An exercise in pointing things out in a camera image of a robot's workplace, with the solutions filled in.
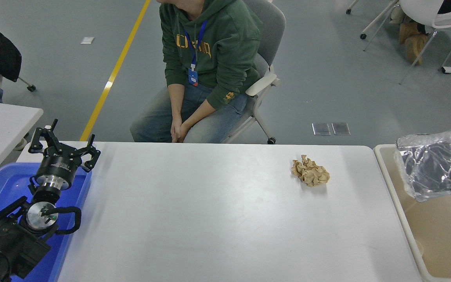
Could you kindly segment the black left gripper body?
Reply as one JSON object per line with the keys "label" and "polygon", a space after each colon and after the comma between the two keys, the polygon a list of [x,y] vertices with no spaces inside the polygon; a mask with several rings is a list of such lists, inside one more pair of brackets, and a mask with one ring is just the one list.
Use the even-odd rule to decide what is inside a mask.
{"label": "black left gripper body", "polygon": [[36,181],[44,181],[45,177],[51,176],[73,181],[79,166],[80,156],[66,154],[63,157],[55,152],[43,152],[43,161],[36,172]]}

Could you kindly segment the person's right hand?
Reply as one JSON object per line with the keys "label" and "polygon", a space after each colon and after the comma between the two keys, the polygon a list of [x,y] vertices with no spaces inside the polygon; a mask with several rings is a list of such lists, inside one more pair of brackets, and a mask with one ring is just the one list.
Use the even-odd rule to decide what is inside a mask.
{"label": "person's right hand", "polygon": [[170,134],[172,143],[182,143],[186,136],[182,127],[182,118],[179,115],[172,118]]}

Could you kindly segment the person's left hand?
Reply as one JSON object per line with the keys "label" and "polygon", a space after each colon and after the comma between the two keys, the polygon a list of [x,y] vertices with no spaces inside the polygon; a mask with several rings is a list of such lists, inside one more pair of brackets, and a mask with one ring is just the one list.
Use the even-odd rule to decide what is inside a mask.
{"label": "person's left hand", "polygon": [[184,143],[184,140],[186,139],[186,136],[188,135],[188,133],[192,127],[193,126],[190,123],[188,123],[187,121],[183,122],[180,125],[179,130],[177,131],[177,141],[176,142]]}

